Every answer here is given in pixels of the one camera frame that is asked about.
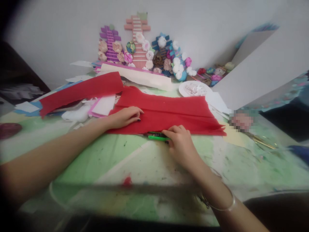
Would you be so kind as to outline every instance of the white paper plate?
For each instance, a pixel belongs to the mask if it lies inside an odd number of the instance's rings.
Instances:
[[[207,94],[208,92],[212,92],[212,89],[211,89],[208,85],[206,85],[206,84],[204,84],[204,83],[202,83],[202,82],[198,82],[198,81],[186,81],[186,82],[181,83],[180,86],[179,86],[179,92],[180,92],[180,94],[181,94],[183,97],[192,97],[192,96],[193,96],[193,95],[188,94],[188,93],[185,91],[185,89],[184,89],[184,88],[186,87],[186,85],[189,85],[190,83],[198,84],[198,85],[200,85],[201,87],[203,87],[204,90],[205,90],[205,92],[206,92],[206,94]]]

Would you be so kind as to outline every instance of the craft table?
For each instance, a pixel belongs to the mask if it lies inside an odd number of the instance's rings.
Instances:
[[[139,88],[156,95],[180,97],[179,84],[174,85],[171,92]],[[221,116],[214,115],[223,121]],[[1,117],[0,122],[23,126],[17,135],[1,141],[2,162],[67,133],[70,127],[59,116],[42,120],[13,112]],[[297,144],[261,116],[251,132],[282,146]],[[280,152],[280,158],[264,153],[243,134],[246,148],[226,143],[221,136],[193,135],[192,139],[205,163],[221,174],[242,201],[282,190],[309,189],[308,167],[289,151]],[[190,175],[168,154],[168,146],[142,136],[102,135],[53,181],[48,191],[68,210],[78,208],[139,220],[218,225],[212,211],[206,210],[197,199],[199,189]]]

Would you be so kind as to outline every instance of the red paper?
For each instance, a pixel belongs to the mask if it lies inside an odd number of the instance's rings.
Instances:
[[[210,112],[205,97],[169,98],[148,95],[136,87],[125,86],[121,98],[109,114],[130,106],[137,106],[144,111],[140,116],[141,121],[109,130],[108,133],[141,134],[183,125],[192,134],[226,135],[223,125]]]
[[[123,84],[118,72],[110,72],[98,77],[83,81],[69,88],[63,89],[40,100],[43,109],[40,115],[44,118],[49,112],[71,102],[84,98],[102,97],[119,93]]]

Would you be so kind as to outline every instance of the plate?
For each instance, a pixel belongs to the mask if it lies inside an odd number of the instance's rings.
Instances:
[[[199,85],[200,87],[202,87],[203,89],[204,89],[204,91],[206,92],[206,94],[207,94],[207,92],[212,92],[212,89],[208,86],[208,85],[206,85],[206,84],[204,84],[204,83],[202,83],[202,82],[198,82],[198,81],[186,81],[186,82],[183,82],[183,83],[181,83],[180,84],[180,86],[179,86],[179,88],[178,88],[178,90],[179,90],[179,92],[180,92],[180,94],[183,96],[183,97],[192,97],[192,96],[194,96],[193,94],[189,94],[186,90],[185,90],[185,87],[187,86],[187,85],[189,85],[189,84],[196,84],[196,85]]]

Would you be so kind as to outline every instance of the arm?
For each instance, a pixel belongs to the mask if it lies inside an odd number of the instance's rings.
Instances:
[[[137,107],[122,109],[1,165],[4,187],[11,201],[19,205],[28,200],[61,174],[97,137],[109,129],[140,121],[141,113],[144,112]]]
[[[218,209],[228,209],[232,205],[233,197],[229,189],[198,155],[190,132],[181,125],[163,130],[162,133],[171,139],[171,155],[191,173],[209,203]],[[218,211],[213,208],[213,212],[225,231],[268,231],[238,199],[230,211]]]

